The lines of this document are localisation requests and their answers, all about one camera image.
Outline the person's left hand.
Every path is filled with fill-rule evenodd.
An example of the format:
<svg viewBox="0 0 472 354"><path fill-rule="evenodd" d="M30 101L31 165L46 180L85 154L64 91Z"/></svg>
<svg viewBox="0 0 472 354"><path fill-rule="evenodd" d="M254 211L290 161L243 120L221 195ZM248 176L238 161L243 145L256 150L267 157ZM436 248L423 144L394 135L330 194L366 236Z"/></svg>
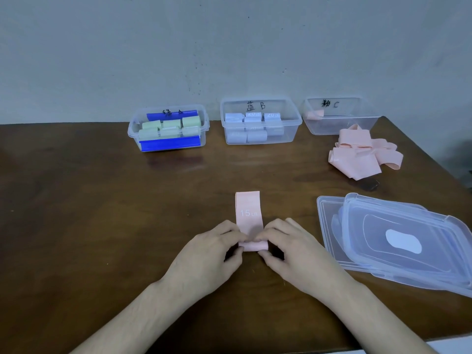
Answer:
<svg viewBox="0 0 472 354"><path fill-rule="evenodd" d="M176 256L160 280L173 298L196 303L223 285L235 271L224 271L229 250L245 242L247 235L226 220L192 238Z"/></svg>

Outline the person's right hand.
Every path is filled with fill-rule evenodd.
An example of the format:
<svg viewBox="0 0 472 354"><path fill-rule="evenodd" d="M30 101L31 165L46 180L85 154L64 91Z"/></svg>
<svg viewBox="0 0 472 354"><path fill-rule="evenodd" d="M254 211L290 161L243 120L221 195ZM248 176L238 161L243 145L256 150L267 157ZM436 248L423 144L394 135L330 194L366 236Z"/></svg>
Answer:
<svg viewBox="0 0 472 354"><path fill-rule="evenodd" d="M276 273L320 302L330 291L355 283L319 241L291 218L271 221L255 240L268 241L281 250L286 272Z"/></svg>

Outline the pink resistance band with print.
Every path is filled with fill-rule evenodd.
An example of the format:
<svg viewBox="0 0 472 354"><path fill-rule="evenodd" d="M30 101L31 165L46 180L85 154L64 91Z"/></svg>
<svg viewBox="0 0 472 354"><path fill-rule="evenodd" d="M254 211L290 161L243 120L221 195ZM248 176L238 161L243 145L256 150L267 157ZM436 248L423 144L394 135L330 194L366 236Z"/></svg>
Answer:
<svg viewBox="0 0 472 354"><path fill-rule="evenodd" d="M260 204L260 192L236 192L235 193L236 224L240 231L247 235L248 242L239 242L244 251L267 251L268 242L258 241L254 238L263 231L263 217Z"/></svg>

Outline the person's left forearm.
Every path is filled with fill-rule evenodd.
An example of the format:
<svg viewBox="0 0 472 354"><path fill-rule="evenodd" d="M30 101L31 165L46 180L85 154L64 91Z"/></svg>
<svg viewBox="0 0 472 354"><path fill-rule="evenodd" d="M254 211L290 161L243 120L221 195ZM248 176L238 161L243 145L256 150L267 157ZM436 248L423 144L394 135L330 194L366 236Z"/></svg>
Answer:
<svg viewBox="0 0 472 354"><path fill-rule="evenodd" d="M184 295L158 281L70 354L145 354L187 308Z"/></svg>

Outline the person's right forearm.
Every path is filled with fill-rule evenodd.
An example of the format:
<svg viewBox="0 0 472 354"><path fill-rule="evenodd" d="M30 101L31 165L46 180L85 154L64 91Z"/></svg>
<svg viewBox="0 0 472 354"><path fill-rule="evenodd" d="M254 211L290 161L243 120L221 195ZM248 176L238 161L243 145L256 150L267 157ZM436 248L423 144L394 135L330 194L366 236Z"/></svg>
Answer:
<svg viewBox="0 0 472 354"><path fill-rule="evenodd" d="M365 285L348 283L322 299L367 354L438 354Z"/></svg>

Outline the clear flat plastic lid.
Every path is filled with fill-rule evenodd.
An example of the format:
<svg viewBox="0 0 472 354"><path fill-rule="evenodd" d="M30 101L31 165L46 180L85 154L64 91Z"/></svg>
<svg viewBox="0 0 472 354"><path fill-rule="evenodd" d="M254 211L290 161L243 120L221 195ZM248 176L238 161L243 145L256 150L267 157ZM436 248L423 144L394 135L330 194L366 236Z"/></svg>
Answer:
<svg viewBox="0 0 472 354"><path fill-rule="evenodd" d="M339 244L338 241L338 239L341 239L341 244L343 244L342 227L339 215L342 215L343 213L344 200L345 197L336 196L319 196L317 198L317 208L325 249L343 267L343 269L349 271L370 273L378 278L387 278L389 276L392 277L393 275L390 275L379 269L374 269L371 266L357 264L345 254L344 250L342 249L342 246ZM404 205L415 209L426 210L426 208L424 208L423 206L413 203L384 201L380 199L374 200L378 202L383 201L386 203ZM389 245L390 247L393 247L394 244L400 244L400 239L406 240L407 235L400 235L399 232L393 231L392 235L389 235L389 237L393 240L393 243L391 244L389 242ZM403 245L403 247L396 249L408 250L408 252L411 252L410 250L420 250L420 241L418 239L414 240L413 236L410 235L409 238L410 239L406 240L406 243Z"/></svg>

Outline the group of blue band rolls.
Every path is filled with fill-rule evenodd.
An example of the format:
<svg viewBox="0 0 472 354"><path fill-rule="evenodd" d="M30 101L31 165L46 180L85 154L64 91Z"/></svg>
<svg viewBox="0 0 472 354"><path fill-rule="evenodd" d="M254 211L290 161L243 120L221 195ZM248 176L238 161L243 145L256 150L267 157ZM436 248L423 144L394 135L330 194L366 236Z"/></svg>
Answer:
<svg viewBox="0 0 472 354"><path fill-rule="evenodd" d="M284 134L280 112L225 113L228 144L265 143L269 136Z"/></svg>

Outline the clear lid with white label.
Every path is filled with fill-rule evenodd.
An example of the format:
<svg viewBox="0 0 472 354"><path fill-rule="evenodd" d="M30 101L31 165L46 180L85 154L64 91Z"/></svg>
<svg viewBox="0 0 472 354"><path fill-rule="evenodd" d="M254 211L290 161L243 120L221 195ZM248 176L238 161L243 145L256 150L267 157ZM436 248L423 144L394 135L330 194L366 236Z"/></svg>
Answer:
<svg viewBox="0 0 472 354"><path fill-rule="evenodd" d="M334 229L345 255L371 274L472 298L472 231L463 221L349 193Z"/></svg>

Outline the clear box with blue latches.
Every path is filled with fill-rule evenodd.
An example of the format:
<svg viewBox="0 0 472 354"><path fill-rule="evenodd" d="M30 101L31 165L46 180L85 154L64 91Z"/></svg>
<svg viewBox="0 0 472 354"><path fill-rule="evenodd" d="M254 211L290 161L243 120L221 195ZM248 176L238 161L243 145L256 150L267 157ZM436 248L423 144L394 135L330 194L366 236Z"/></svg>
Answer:
<svg viewBox="0 0 472 354"><path fill-rule="evenodd" d="M199 116L201 120L200 134L191 137L177 137L155 140L140 140L138 131L144 122L154 120L182 119ZM209 117L206 108L201 104L180 106L155 106L138 109L128 126L128 136L133 138L141 152L156 152L182 148L203 147L206 144L206 134L209 131Z"/></svg>

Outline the clear plastic storage box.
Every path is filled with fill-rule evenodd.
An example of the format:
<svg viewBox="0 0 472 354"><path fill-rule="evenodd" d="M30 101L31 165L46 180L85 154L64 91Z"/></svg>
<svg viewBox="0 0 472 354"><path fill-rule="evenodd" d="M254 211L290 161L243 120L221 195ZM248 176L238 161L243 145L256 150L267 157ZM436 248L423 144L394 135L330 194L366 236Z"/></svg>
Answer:
<svg viewBox="0 0 472 354"><path fill-rule="evenodd" d="M245 113L245 112L280 112L284 134L279 136L269 136L265 143L249 143L240 145L263 145L292 142L298 127L302 124L302 117L293 101L287 97L253 97L227 98L220 103L221 124L225 132L225 113Z"/></svg>
<svg viewBox="0 0 472 354"><path fill-rule="evenodd" d="M324 109L322 120L304 120L313 135L336 135L341 129L354 124L370 130L381 115L360 97L306 98L301 107L302 118L306 111Z"/></svg>

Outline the group of green band rolls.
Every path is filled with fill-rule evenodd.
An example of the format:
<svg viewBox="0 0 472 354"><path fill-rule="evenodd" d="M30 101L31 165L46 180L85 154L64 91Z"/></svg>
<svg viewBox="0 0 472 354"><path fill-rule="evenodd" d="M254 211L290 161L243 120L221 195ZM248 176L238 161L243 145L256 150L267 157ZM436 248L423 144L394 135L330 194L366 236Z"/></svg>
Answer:
<svg viewBox="0 0 472 354"><path fill-rule="evenodd" d="M144 141L198 136L201 125L199 116L144 122L138 131L138 138Z"/></svg>

